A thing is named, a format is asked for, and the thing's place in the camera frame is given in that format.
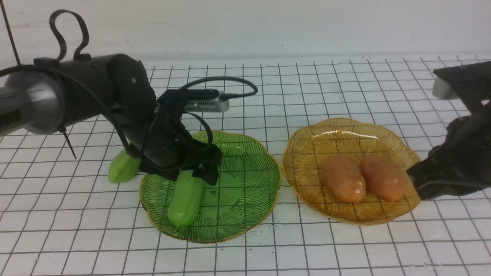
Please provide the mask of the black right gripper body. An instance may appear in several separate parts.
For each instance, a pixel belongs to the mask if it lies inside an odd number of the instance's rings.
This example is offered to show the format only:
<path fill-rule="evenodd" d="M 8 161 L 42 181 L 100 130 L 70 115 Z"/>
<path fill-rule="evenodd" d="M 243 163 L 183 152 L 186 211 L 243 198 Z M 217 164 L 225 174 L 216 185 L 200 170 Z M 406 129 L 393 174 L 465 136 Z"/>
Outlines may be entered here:
<path fill-rule="evenodd" d="M 490 187 L 490 117 L 469 115 L 447 126 L 444 142 L 428 153 L 434 198 L 465 196 Z"/>

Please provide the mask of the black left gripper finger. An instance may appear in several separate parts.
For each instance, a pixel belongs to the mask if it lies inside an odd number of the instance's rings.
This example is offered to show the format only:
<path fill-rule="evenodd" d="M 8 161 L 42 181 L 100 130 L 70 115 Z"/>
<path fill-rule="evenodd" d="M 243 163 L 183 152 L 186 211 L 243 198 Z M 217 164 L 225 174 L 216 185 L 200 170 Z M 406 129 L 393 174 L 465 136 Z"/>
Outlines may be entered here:
<path fill-rule="evenodd" d="M 210 186 L 216 186 L 219 180 L 221 153 L 204 153 L 198 155 L 191 176 L 203 180 Z"/>

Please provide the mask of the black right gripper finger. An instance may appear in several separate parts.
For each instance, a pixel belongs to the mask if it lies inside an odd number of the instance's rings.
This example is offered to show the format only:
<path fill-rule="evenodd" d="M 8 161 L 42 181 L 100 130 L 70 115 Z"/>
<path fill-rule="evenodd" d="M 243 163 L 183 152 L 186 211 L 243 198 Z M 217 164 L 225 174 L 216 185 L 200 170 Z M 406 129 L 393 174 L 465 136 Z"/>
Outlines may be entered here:
<path fill-rule="evenodd" d="M 429 183 L 432 180 L 432 165 L 428 161 L 420 161 L 406 170 L 413 186 L 423 201 L 434 198 L 434 189 Z"/>

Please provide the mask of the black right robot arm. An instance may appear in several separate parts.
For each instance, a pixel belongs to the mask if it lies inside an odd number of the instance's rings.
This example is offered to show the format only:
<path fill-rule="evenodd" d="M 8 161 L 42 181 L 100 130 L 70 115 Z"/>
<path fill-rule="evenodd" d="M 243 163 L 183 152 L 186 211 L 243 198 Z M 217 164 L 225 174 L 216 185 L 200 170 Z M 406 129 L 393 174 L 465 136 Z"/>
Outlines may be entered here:
<path fill-rule="evenodd" d="M 465 196 L 491 185 L 490 103 L 447 126 L 444 142 L 406 172 L 423 201 Z"/>

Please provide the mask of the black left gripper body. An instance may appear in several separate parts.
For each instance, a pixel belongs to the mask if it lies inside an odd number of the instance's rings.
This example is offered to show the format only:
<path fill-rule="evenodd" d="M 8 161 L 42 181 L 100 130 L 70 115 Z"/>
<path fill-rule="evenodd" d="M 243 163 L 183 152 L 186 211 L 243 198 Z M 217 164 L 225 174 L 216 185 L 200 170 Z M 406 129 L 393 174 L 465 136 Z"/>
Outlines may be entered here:
<path fill-rule="evenodd" d="M 219 97 L 218 90 L 167 90 L 149 105 L 129 110 L 127 138 L 128 154 L 139 158 L 140 171 L 177 180 L 181 171 L 193 171 L 198 155 L 221 153 L 213 145 L 213 134 L 203 124 L 206 142 L 198 141 L 181 122 L 189 100 L 211 100 Z"/>

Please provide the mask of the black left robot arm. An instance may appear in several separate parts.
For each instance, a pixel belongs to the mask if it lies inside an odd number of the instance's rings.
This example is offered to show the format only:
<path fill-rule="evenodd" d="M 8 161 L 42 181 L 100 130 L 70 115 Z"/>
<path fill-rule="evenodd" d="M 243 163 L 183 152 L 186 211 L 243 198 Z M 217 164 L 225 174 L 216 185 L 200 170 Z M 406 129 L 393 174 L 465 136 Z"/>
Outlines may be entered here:
<path fill-rule="evenodd" d="M 37 58 L 32 65 L 1 70 L 1 135 L 26 129 L 36 135 L 65 133 L 103 115 L 140 171 L 177 180 L 181 171 L 214 186 L 221 152 L 195 140 L 180 121 L 189 100 L 216 96 L 216 90 L 166 90 L 156 97 L 140 61 L 124 54 L 59 62 Z"/>

